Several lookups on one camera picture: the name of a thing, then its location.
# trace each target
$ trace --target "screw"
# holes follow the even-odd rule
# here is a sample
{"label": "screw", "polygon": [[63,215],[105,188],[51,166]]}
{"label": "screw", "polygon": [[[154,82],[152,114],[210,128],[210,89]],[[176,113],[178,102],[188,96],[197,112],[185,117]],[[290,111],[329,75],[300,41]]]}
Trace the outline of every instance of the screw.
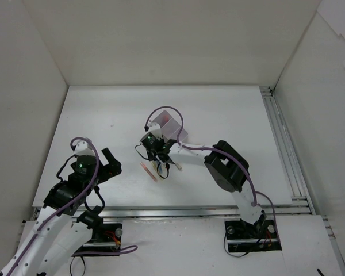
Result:
{"label": "screw", "polygon": [[121,235],[122,235],[122,229],[121,229],[121,228],[117,228],[117,229],[115,230],[115,236],[116,236],[116,237],[121,237]]}
{"label": "screw", "polygon": [[226,228],[226,233],[229,235],[232,235],[235,233],[235,229],[233,226],[229,226],[228,228]]}
{"label": "screw", "polygon": [[268,227],[267,227],[267,230],[270,232],[270,233],[274,233],[275,232],[275,228],[272,224],[270,224]]}

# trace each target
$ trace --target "purple cable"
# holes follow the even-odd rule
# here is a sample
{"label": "purple cable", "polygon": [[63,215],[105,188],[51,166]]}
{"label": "purple cable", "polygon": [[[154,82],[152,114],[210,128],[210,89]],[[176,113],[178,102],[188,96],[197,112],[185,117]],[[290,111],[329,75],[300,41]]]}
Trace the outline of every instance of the purple cable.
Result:
{"label": "purple cable", "polygon": [[147,124],[150,120],[150,118],[152,117],[152,115],[159,109],[163,109],[163,108],[170,108],[174,111],[176,111],[179,116],[180,116],[180,119],[182,121],[182,125],[180,126],[180,129],[178,131],[178,134],[177,134],[177,143],[178,145],[181,145],[183,148],[186,148],[187,150],[191,150],[191,151],[214,151],[214,152],[217,152],[219,154],[222,154],[224,156],[226,156],[227,158],[229,158],[230,160],[232,160],[233,162],[235,162],[239,168],[243,171],[244,175],[246,176],[248,182],[249,182],[249,185],[251,186],[251,190],[252,190],[252,194],[253,194],[253,202],[251,203],[252,206],[257,206],[258,202],[257,202],[257,195],[255,193],[255,189],[254,189],[254,184],[253,184],[253,181],[251,179],[251,177],[249,176],[249,173],[248,171],[246,170],[246,168],[244,168],[244,166],[232,155],[228,154],[227,152],[224,152],[220,149],[217,149],[217,148],[210,148],[210,147],[200,147],[200,148],[192,148],[192,147],[188,147],[186,145],[182,145],[179,141],[179,136],[180,136],[180,133],[182,132],[183,130],[183,127],[184,127],[184,119],[183,119],[183,115],[180,113],[180,111],[172,106],[168,106],[168,105],[164,105],[164,106],[160,106],[159,108],[156,108],[154,111],[152,111],[152,113],[148,116],[147,118],[147,121],[145,122],[145,128],[147,127]]}
{"label": "purple cable", "polygon": [[80,257],[80,256],[84,256],[84,255],[107,255],[107,256],[119,256],[119,255],[125,255],[125,254],[129,254],[132,253],[134,251],[136,251],[138,249],[137,245],[132,245],[132,246],[127,246],[124,247],[122,249],[120,249],[119,251],[115,251],[115,252],[97,252],[97,251],[84,251],[84,252],[78,252],[78,253],[74,253],[73,257]]}
{"label": "purple cable", "polygon": [[275,231],[276,231],[276,233],[277,233],[278,243],[281,244],[281,242],[280,242],[280,235],[279,235],[278,230],[277,230],[275,206],[274,206],[274,204],[272,203],[272,200],[271,200],[267,195],[265,195],[264,193],[261,193],[260,191],[256,191],[256,194],[260,194],[260,195],[264,196],[264,197],[267,198],[267,200],[270,202],[271,208],[272,208],[272,213],[273,213],[273,216],[274,216],[274,226],[275,226]]}
{"label": "purple cable", "polygon": [[[95,148],[95,146],[92,144],[91,140],[87,139],[87,138],[83,138],[83,137],[76,137],[73,138],[70,142],[70,147],[73,147],[73,143],[75,140],[81,140],[81,141],[85,141],[88,145],[91,146],[92,150],[94,151],[94,154],[96,156],[96,168],[94,170],[93,176],[91,178],[90,183],[87,185],[87,187],[80,193],[78,194],[73,200],[71,200],[70,202],[68,202],[67,204],[65,204],[63,207],[61,207],[59,210],[57,210],[56,212],[54,212],[52,215],[50,215],[48,218],[46,218],[41,225],[38,227],[37,231],[41,231],[42,228],[45,227],[46,223],[49,222],[49,220],[51,220],[53,217],[55,217],[56,215],[58,215],[59,213],[61,213],[62,211],[64,211],[65,209],[67,209],[70,205],[72,205],[75,201],[79,200],[80,198],[82,198],[87,191],[92,187],[93,182],[95,181],[96,177],[97,177],[97,173],[98,173],[98,168],[99,168],[99,157],[98,157],[98,152]],[[31,245],[33,244],[34,240],[36,240],[38,234],[34,234],[33,237],[31,238],[31,240],[29,241],[29,243],[27,244],[27,246],[24,248],[24,250],[22,251],[22,253],[18,256],[16,262],[14,263],[14,265],[11,267],[11,269],[8,271],[6,276],[10,276],[14,269],[17,267],[17,265],[19,264],[20,260],[23,258],[23,256],[26,254],[26,252],[28,251],[28,249],[31,247]]]}

